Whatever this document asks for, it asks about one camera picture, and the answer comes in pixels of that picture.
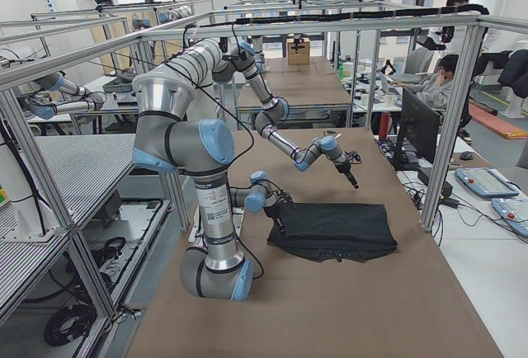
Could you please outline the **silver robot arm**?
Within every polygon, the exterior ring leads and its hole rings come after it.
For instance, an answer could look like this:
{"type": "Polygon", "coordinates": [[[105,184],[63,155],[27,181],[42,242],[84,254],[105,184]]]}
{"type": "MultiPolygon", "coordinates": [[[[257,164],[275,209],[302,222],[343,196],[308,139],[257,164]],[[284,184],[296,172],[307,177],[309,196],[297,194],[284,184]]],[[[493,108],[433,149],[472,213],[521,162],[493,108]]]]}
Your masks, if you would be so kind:
{"type": "Polygon", "coordinates": [[[341,149],[334,135],[316,138],[308,147],[301,148],[279,132],[277,126],[287,119],[289,106],[284,98],[274,96],[266,85],[257,66],[255,51],[246,41],[224,51],[217,40],[202,40],[182,50],[165,65],[197,90],[202,88],[202,81],[207,74],[212,76],[214,82],[221,83],[240,72],[262,105],[254,121],[254,128],[261,137],[289,156],[301,172],[307,170],[319,156],[325,155],[356,189],[359,187],[351,172],[351,165],[360,163],[361,157],[354,151],[341,149]]]}
{"type": "Polygon", "coordinates": [[[134,164],[165,173],[183,169],[196,189],[203,232],[183,255],[183,286],[198,297],[246,299],[253,262],[240,247],[232,207],[263,210],[282,227],[279,196],[265,174],[258,174],[248,188],[229,188],[228,169],[235,157],[232,133],[222,120],[183,119],[195,97],[185,78],[145,73],[134,79],[133,89],[139,104],[134,164]]]}

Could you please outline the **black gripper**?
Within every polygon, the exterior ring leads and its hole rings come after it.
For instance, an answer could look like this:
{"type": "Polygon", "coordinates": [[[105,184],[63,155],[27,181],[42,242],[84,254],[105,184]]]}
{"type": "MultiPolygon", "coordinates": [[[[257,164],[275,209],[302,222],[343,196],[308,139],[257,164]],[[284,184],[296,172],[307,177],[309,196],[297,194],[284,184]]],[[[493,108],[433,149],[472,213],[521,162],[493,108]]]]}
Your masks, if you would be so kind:
{"type": "Polygon", "coordinates": [[[277,228],[280,234],[285,233],[285,225],[282,221],[281,204],[274,203],[264,208],[266,216],[274,221],[274,226],[277,228]]]}
{"type": "Polygon", "coordinates": [[[351,173],[351,164],[350,164],[349,161],[347,161],[347,160],[345,160],[344,162],[343,161],[336,161],[336,162],[333,163],[333,165],[335,166],[335,168],[337,169],[337,171],[339,173],[344,174],[346,179],[352,184],[352,186],[355,189],[359,188],[359,184],[358,184],[357,180],[355,179],[355,177],[351,173]]]}

